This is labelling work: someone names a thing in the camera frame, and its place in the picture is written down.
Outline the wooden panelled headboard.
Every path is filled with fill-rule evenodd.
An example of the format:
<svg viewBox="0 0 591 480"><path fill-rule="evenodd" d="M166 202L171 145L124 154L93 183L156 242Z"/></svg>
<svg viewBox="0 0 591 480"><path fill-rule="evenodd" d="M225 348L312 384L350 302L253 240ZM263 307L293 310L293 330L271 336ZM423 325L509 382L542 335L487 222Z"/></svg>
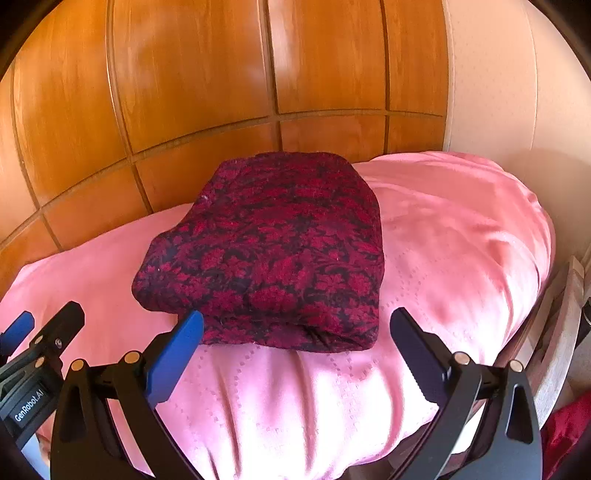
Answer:
<svg viewBox="0 0 591 480"><path fill-rule="evenodd" d="M5 1L1 285L224 160L438 150L448 65L439 1Z"/></svg>

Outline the pink bed sheet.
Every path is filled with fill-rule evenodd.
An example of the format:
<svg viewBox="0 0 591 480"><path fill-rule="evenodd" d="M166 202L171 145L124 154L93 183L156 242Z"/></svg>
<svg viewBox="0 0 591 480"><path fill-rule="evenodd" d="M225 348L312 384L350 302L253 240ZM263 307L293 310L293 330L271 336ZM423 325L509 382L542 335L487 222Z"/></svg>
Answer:
<svg viewBox="0 0 591 480"><path fill-rule="evenodd" d="M536 196L468 154L356 165L380 204L380 333L366 351L200 346L158 414L207 479L335 479L436 413L390 335L406 308L453 351L494 362L543 289L554 230Z"/></svg>

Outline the maroon floral patterned garment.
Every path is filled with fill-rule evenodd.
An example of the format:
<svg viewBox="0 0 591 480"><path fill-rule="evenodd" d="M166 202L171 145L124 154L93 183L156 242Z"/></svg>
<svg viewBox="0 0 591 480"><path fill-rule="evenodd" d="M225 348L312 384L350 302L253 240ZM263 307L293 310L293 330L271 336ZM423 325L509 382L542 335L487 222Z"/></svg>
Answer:
<svg viewBox="0 0 591 480"><path fill-rule="evenodd" d="M204 317L206 344L335 353L378 338L380 206L346 159L266 153L221 164L157 235L132 281L146 310Z"/></svg>

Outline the red cloth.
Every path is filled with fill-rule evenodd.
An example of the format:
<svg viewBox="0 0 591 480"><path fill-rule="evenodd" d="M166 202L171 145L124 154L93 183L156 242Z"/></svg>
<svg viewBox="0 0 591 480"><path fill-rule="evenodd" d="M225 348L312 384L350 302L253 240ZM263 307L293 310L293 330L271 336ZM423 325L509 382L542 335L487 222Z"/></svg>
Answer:
<svg viewBox="0 0 591 480"><path fill-rule="evenodd" d="M591 479L590 418L589 391L551 414L541 432L543 479Z"/></svg>

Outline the white wooden chair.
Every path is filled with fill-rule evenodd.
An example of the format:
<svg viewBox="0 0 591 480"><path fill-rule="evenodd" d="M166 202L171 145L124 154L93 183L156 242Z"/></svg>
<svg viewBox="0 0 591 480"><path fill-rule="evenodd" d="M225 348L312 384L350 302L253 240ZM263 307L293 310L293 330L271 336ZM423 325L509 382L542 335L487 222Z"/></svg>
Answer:
<svg viewBox="0 0 591 480"><path fill-rule="evenodd" d="M523 361L540 425L554 410L567 379L586 301L586 274L586 265L570 257L524 324Z"/></svg>

